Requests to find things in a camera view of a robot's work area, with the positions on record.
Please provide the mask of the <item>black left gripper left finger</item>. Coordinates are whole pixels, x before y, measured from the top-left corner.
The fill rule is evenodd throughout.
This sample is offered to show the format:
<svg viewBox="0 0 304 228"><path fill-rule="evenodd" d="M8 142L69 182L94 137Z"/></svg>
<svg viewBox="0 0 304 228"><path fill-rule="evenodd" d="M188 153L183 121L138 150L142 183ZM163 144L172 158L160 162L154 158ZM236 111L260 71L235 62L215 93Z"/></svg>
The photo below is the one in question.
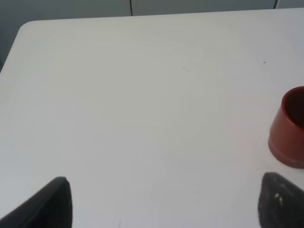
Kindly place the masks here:
<svg viewBox="0 0 304 228"><path fill-rule="evenodd" d="M0 219L2 228L70 228L73 204L70 183L56 177Z"/></svg>

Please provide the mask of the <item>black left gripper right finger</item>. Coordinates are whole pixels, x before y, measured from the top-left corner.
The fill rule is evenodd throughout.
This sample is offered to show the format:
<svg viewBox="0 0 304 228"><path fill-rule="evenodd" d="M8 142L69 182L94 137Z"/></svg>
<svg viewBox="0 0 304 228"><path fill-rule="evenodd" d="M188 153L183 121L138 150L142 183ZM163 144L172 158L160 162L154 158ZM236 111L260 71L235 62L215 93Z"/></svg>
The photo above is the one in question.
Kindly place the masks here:
<svg viewBox="0 0 304 228"><path fill-rule="evenodd" d="M257 210L262 228L302 228L304 190L276 172L266 172Z"/></svg>

